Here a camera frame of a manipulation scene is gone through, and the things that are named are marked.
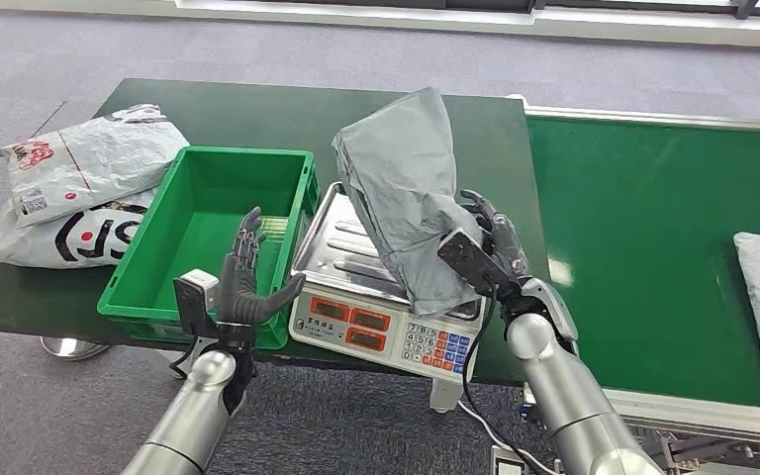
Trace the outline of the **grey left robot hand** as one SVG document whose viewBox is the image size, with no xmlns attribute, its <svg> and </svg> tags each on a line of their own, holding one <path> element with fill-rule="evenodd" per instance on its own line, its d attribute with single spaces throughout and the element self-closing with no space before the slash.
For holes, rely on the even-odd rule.
<svg viewBox="0 0 760 475">
<path fill-rule="evenodd" d="M 260 245 L 265 241 L 257 234 L 261 224 L 261 208 L 255 206 L 242 218 L 232 248 L 224 258 L 219 279 L 219 322 L 258 326 L 296 300 L 304 287 L 306 275 L 299 273 L 270 295 L 257 293 L 256 264 Z"/>
</svg>

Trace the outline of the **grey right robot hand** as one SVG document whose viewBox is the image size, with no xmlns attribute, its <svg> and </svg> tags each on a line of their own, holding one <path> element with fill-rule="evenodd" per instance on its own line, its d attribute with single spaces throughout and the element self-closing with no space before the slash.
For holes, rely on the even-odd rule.
<svg viewBox="0 0 760 475">
<path fill-rule="evenodd" d="M 462 189 L 460 196 L 467 199 L 462 207 L 475 218 L 483 236 L 483 257 L 478 257 L 482 279 L 492 289 L 521 288 L 531 278 L 530 265 L 512 220 L 475 190 Z"/>
</svg>

